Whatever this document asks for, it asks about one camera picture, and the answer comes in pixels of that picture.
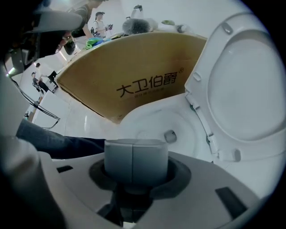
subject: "green object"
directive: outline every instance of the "green object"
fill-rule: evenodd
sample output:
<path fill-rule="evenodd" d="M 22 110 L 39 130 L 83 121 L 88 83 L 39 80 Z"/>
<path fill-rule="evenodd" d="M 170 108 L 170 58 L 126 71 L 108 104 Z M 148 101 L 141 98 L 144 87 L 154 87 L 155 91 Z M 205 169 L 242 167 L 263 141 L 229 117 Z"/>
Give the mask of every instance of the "green object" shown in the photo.
<path fill-rule="evenodd" d="M 93 47 L 93 44 L 95 44 L 96 42 L 101 41 L 101 40 L 102 39 L 100 39 L 100 38 L 89 39 L 85 44 L 85 49 L 86 50 L 91 49 Z"/>
<path fill-rule="evenodd" d="M 165 24 L 165 25 L 175 25 L 175 22 L 172 21 L 172 20 L 164 20 L 164 21 L 162 21 L 162 24 Z"/>

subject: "cardboard box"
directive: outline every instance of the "cardboard box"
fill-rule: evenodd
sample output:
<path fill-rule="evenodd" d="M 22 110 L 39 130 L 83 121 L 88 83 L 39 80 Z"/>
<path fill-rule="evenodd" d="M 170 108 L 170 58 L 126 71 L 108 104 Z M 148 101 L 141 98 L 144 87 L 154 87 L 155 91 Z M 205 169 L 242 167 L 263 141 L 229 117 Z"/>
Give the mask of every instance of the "cardboard box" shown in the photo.
<path fill-rule="evenodd" d="M 72 61 L 58 83 L 119 123 L 138 106 L 183 93 L 205 43 L 203 37 L 173 33 L 119 38 Z"/>

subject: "man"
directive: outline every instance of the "man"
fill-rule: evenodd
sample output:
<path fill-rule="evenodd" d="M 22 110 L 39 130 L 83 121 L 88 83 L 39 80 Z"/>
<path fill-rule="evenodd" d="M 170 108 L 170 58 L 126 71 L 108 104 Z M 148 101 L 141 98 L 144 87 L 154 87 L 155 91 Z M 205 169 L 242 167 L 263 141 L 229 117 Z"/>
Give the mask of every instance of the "man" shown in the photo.
<path fill-rule="evenodd" d="M 57 75 L 57 73 L 55 71 L 53 71 L 52 69 L 50 69 L 48 66 L 46 66 L 45 64 L 40 64 L 37 63 L 36 64 L 36 68 L 38 69 L 38 74 L 40 75 L 40 77 L 46 77 L 48 78 L 51 82 L 54 83 L 54 85 L 56 85 L 56 88 L 58 88 L 59 86 L 57 85 L 57 83 L 55 82 L 55 76 Z"/>
<path fill-rule="evenodd" d="M 40 88 L 45 90 L 45 92 L 48 92 L 48 90 L 50 90 L 48 88 L 48 86 L 42 81 L 42 78 L 40 78 L 39 80 L 36 78 L 36 73 L 35 72 L 32 72 L 32 78 L 33 78 L 33 83 L 35 85 L 38 84 L 40 86 Z"/>
<path fill-rule="evenodd" d="M 81 30 L 74 30 L 72 31 L 71 35 L 75 38 L 76 44 L 79 49 L 83 49 L 85 44 L 89 38 L 93 38 L 94 36 L 91 34 L 90 30 L 88 29 L 88 21 L 91 17 L 91 13 L 93 8 L 99 7 L 103 1 L 106 0 L 88 0 L 88 3 L 79 7 L 76 10 L 70 9 L 69 12 L 73 12 L 82 16 L 85 25 Z"/>
<path fill-rule="evenodd" d="M 99 34 L 98 37 L 100 38 L 105 38 L 105 26 L 102 21 L 103 14 L 104 12 L 97 12 L 95 14 L 95 21 L 93 23 L 93 27 L 95 28 L 95 31 Z"/>

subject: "jeans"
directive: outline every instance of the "jeans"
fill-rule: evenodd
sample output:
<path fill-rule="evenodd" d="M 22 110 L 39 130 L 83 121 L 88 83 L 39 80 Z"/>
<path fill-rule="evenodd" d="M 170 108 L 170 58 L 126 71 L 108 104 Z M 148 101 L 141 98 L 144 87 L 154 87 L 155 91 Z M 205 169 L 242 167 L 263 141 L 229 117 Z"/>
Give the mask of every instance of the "jeans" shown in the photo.
<path fill-rule="evenodd" d="M 23 119 L 16 136 L 30 142 L 38 151 L 50 154 L 51 158 L 69 159 L 104 152 L 105 139 L 62 136 Z"/>

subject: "toilet rim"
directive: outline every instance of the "toilet rim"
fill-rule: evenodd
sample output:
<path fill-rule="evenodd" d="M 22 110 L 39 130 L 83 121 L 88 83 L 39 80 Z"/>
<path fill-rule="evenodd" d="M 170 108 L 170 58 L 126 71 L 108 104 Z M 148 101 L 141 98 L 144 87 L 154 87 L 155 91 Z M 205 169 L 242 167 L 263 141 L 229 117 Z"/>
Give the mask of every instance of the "toilet rim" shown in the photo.
<path fill-rule="evenodd" d="M 285 127 L 258 140 L 245 141 L 236 139 L 225 132 L 217 123 L 210 108 L 207 90 L 211 71 L 229 41 L 241 32 L 250 30 L 268 34 L 261 22 L 251 13 L 233 15 L 218 25 L 208 39 L 196 66 L 185 84 L 186 99 L 197 112 L 204 126 L 212 154 L 224 161 L 257 160 L 278 155 L 285 151 Z M 206 59 L 209 67 L 203 68 L 202 62 L 206 62 Z M 224 151 L 224 145 L 233 150 Z"/>

